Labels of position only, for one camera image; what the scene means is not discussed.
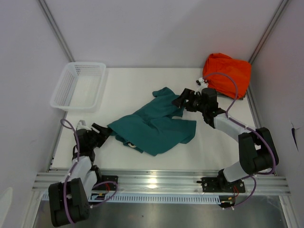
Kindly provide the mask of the teal green shorts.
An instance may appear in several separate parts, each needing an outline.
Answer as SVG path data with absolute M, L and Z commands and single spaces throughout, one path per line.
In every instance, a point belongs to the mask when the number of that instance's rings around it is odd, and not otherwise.
M 108 127 L 124 146 L 156 156 L 179 143 L 189 143 L 196 134 L 197 122 L 182 119 L 184 109 L 172 104 L 179 96 L 171 89 L 164 87 L 152 95 L 154 99 L 149 103 Z

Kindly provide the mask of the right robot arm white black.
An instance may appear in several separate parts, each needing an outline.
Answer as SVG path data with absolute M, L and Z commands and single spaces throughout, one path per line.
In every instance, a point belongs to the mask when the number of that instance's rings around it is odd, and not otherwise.
M 274 173 L 279 158 L 270 131 L 265 127 L 252 129 L 229 116 L 219 108 L 215 89 L 204 88 L 195 92 L 186 88 L 172 104 L 189 112 L 202 113 L 205 123 L 238 143 L 239 160 L 220 170 L 215 178 L 202 178 L 203 192 L 244 193 L 243 179 L 255 174 Z

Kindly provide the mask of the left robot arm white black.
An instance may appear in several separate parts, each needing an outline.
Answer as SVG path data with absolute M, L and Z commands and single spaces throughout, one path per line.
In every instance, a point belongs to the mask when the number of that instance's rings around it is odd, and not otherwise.
M 118 190 L 117 178 L 103 177 L 94 164 L 95 149 L 106 142 L 112 130 L 95 123 L 88 127 L 83 120 L 76 127 L 66 119 L 61 119 L 60 123 L 73 132 L 76 144 L 67 174 L 62 181 L 48 188 L 51 221 L 56 228 L 89 218 L 90 209 L 95 207 L 89 203 L 93 190 L 100 189 L 106 193 Z

